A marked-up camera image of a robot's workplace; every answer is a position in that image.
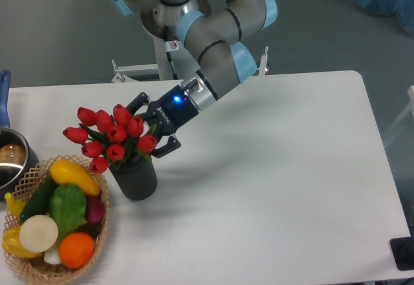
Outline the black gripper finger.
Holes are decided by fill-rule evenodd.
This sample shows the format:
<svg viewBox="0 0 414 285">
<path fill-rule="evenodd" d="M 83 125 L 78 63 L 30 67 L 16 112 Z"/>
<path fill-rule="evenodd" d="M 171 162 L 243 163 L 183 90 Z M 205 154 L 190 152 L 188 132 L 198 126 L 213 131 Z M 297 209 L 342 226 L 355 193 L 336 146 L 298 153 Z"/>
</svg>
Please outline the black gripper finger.
<svg viewBox="0 0 414 285">
<path fill-rule="evenodd" d="M 148 106 L 151 103 L 150 97 L 145 93 L 141 92 L 135 99 L 133 99 L 125 108 L 131 115 L 135 113 L 143 106 Z"/>
<path fill-rule="evenodd" d="M 161 147 L 156 147 L 151 151 L 151 155 L 155 158 L 162 158 L 173 151 L 176 151 L 181 147 L 181 142 L 178 140 L 176 134 L 171 132 L 166 126 L 159 125 L 155 132 L 154 137 L 159 143 L 163 137 L 167 137 L 167 142 Z"/>
</svg>

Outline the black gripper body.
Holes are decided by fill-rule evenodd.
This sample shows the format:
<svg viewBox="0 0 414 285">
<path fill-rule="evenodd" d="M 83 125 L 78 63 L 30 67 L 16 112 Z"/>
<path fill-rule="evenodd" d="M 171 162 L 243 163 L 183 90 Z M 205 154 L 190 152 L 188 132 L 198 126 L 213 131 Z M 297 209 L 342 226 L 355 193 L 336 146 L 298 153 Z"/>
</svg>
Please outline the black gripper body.
<svg viewBox="0 0 414 285">
<path fill-rule="evenodd" d="M 198 113 L 184 89 L 177 85 L 149 104 L 145 121 L 149 126 L 156 125 L 156 136 L 169 136 Z"/>
</svg>

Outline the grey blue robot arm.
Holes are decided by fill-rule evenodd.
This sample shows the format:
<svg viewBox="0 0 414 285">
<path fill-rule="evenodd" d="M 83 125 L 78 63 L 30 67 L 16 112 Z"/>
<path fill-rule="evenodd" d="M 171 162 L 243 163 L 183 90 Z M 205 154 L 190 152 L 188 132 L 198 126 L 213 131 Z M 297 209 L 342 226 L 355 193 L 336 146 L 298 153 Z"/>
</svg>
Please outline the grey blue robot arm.
<svg viewBox="0 0 414 285">
<path fill-rule="evenodd" d="M 161 158 L 180 147 L 176 131 L 257 70 L 243 45 L 278 16 L 276 0 L 225 0 L 211 14 L 206 0 L 111 0 L 123 15 L 140 14 L 144 29 L 165 48 L 168 77 L 180 84 L 156 101 L 140 94 L 131 112 L 147 107 L 143 119 L 155 127 L 155 138 L 168 140 L 152 155 Z"/>
</svg>

